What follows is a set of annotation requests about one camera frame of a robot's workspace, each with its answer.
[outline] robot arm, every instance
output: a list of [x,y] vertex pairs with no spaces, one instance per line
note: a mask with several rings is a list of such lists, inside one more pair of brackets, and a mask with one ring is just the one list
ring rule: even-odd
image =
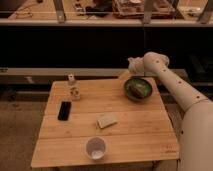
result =
[[213,103],[167,66],[167,56],[148,52],[143,58],[129,58],[132,74],[152,72],[185,111],[180,139],[178,171],[212,171]]

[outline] sponge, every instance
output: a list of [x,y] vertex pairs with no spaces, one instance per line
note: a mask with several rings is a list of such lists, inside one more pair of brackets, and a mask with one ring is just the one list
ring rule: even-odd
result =
[[100,128],[106,128],[110,125],[117,123],[117,119],[112,114],[107,114],[98,119],[98,124]]

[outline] wooden table top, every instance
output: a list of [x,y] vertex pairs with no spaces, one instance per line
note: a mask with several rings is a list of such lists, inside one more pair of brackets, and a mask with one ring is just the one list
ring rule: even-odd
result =
[[[88,19],[99,19],[99,20],[107,20],[107,19],[115,19],[116,18],[113,13],[108,14],[104,18],[102,17],[89,17],[87,15],[78,16],[76,15],[74,4],[75,0],[62,0],[64,6],[64,12],[66,14],[67,20],[88,20]],[[82,6],[85,8],[86,6],[95,6],[93,0],[81,0],[79,1]],[[179,7],[201,7],[203,8],[207,0],[180,0],[178,4],[178,9],[182,13],[184,20],[186,21],[196,21],[197,17],[191,17],[187,15],[185,11],[181,11]],[[57,20],[54,3],[52,0],[43,0],[42,3],[37,3],[36,0],[27,0],[20,8],[23,9],[21,11],[16,11],[12,14],[9,19],[32,19],[32,20]]]
[[[72,102],[68,121],[59,121],[61,101],[69,101],[67,81],[53,83],[44,112],[31,166],[60,167],[127,163],[179,158],[179,144],[153,78],[152,95],[141,101],[127,99],[125,80],[77,81],[81,99]],[[97,119],[113,114],[117,124],[100,129]],[[106,141],[106,155],[89,159],[85,144],[91,137]]]

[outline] green bowl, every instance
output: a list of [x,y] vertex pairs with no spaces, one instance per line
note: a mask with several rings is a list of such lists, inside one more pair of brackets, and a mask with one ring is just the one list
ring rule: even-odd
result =
[[124,83],[126,96],[133,101],[141,101],[152,94],[152,85],[140,77],[132,77]]

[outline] cup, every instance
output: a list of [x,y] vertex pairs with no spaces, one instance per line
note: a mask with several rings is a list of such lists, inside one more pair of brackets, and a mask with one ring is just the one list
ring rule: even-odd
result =
[[90,159],[101,159],[106,152],[106,143],[100,137],[90,138],[86,143],[86,154]]

